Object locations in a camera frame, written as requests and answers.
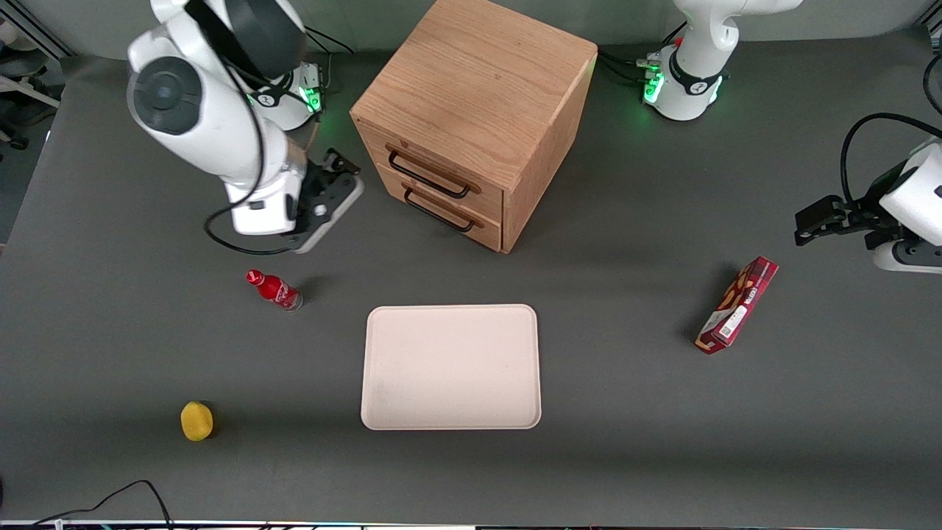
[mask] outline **yellow fruit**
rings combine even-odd
[[[202,441],[213,432],[213,413],[198,401],[191,401],[180,412],[183,434],[190,441]]]

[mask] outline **red bottle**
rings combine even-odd
[[[252,269],[245,275],[245,279],[258,288],[258,293],[262,295],[262,298],[281,306],[285,311],[297,311],[304,303],[304,298],[298,290],[286,284],[278,276],[264,275]]]

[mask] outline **wooden cabinet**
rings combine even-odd
[[[350,110],[390,195],[508,253],[576,137],[595,44],[438,0]]]

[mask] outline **gray tabletop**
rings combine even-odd
[[[388,56],[336,58],[315,145],[365,166],[364,196],[314,252],[273,258],[203,235],[222,185],[131,121],[122,63],[92,63],[0,258],[0,516],[149,478],[179,520],[938,528],[939,278],[877,270],[862,237],[791,236],[796,211],[839,190],[856,119],[938,122],[930,54],[924,31],[746,43],[689,124],[598,68],[509,256],[393,200],[368,167],[347,110]],[[869,125],[853,187],[922,140]],[[758,255],[781,271],[737,343],[703,355],[693,336]],[[265,304],[251,267],[300,286],[304,309]],[[536,428],[362,426],[371,309],[491,303],[539,314]],[[213,403],[216,439],[184,439],[190,400]],[[159,511],[129,491],[96,517]]]

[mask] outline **black drawer handle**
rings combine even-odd
[[[421,174],[418,174],[410,169],[404,168],[396,164],[396,157],[398,156],[399,156],[399,152],[396,151],[395,149],[389,152],[389,165],[393,166],[394,170],[402,174],[407,174],[408,176],[414,178],[415,180],[421,182],[422,184],[425,184],[429,188],[432,188],[433,190],[436,190],[436,191],[440,191],[441,193],[444,193],[445,195],[451,197],[452,199],[463,199],[464,196],[467,195],[468,192],[471,190],[471,187],[468,186],[467,184],[464,185],[464,188],[461,191],[452,191],[452,190],[449,190],[448,188],[445,188],[444,186],[439,186],[438,184],[435,184],[434,182],[428,180],[428,178],[422,176]]]
[[[402,197],[405,200],[407,205],[419,210],[420,212],[428,215],[429,217],[432,217],[433,219],[437,219],[438,221],[441,221],[442,223],[447,224],[448,226],[450,226],[451,228],[454,228],[455,230],[458,230],[462,234],[466,234],[470,232],[472,228],[474,228],[474,221],[468,221],[468,226],[460,226],[458,224],[455,224],[449,221],[448,219],[445,219],[444,217],[442,217],[441,215],[438,215],[437,213],[431,211],[430,209],[423,207],[422,205],[419,205],[418,203],[410,201],[409,195],[412,195],[412,188],[406,188],[406,194]]]

